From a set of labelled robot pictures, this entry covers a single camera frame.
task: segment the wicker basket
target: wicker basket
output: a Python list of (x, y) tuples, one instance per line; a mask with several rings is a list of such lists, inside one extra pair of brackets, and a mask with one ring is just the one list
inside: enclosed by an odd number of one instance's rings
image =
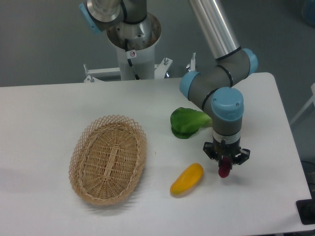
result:
[(94, 121), (75, 147), (69, 178), (86, 202), (123, 201), (137, 185), (146, 161), (146, 135), (133, 119), (108, 116)]

